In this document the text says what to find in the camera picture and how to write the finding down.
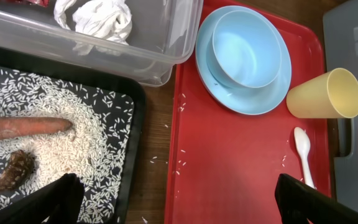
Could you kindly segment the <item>light blue small bowl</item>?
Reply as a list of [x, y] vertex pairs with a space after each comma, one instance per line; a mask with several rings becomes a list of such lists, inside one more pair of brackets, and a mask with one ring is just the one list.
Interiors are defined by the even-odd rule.
[[262, 88], [278, 76], [282, 50], [272, 23], [255, 11], [221, 16], [207, 47], [209, 71], [232, 88]]

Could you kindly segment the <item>white rice pile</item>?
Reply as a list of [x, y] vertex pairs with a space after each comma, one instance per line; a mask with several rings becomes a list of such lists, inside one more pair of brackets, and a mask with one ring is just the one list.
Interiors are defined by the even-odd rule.
[[0, 193], [0, 210], [74, 173], [85, 186], [78, 221], [107, 222], [119, 195], [133, 112], [125, 94], [0, 67], [0, 116], [59, 117], [73, 125], [62, 133], [0, 141], [0, 175], [15, 151], [35, 161], [20, 187]]

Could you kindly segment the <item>orange carrot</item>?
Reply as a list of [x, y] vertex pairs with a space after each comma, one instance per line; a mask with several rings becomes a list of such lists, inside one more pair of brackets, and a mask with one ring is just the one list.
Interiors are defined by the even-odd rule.
[[0, 117], [0, 140], [53, 134], [69, 130], [73, 123], [63, 118], [52, 117]]

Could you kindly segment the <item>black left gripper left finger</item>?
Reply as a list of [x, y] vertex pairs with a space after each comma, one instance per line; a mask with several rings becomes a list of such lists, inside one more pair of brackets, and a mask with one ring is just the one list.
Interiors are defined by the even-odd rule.
[[0, 210], [0, 224], [76, 223], [84, 194], [80, 178], [76, 174], [64, 174]]

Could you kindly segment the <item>white tissue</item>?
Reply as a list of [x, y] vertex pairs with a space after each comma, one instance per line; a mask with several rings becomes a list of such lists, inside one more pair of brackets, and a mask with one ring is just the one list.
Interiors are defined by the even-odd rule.
[[[57, 0], [53, 10], [54, 19], [64, 29], [70, 30], [65, 11], [76, 0]], [[129, 45], [126, 41], [132, 30], [132, 14], [125, 0], [92, 0], [80, 6], [72, 15], [75, 31], [108, 40], [118, 44]], [[78, 55], [88, 55], [94, 45], [76, 42], [73, 48]], [[99, 52], [120, 56], [117, 50], [96, 47]]]

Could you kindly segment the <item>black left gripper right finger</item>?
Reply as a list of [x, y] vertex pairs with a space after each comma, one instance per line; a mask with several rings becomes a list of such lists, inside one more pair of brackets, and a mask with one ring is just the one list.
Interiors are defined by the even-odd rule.
[[275, 200], [283, 224], [358, 224], [358, 212], [288, 174], [278, 176]]

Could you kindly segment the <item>brown food scrap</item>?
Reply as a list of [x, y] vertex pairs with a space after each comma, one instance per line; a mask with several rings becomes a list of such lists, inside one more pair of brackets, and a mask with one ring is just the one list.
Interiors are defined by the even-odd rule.
[[21, 149], [11, 153], [0, 175], [0, 193], [19, 188], [33, 173], [35, 160], [31, 153]]

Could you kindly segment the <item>red snack wrapper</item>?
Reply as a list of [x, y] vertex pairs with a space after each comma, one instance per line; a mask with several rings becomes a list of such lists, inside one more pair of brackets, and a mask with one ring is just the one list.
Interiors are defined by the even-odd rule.
[[6, 2], [17, 4], [31, 4], [42, 7], [47, 7], [49, 5], [49, 0], [6, 0]]

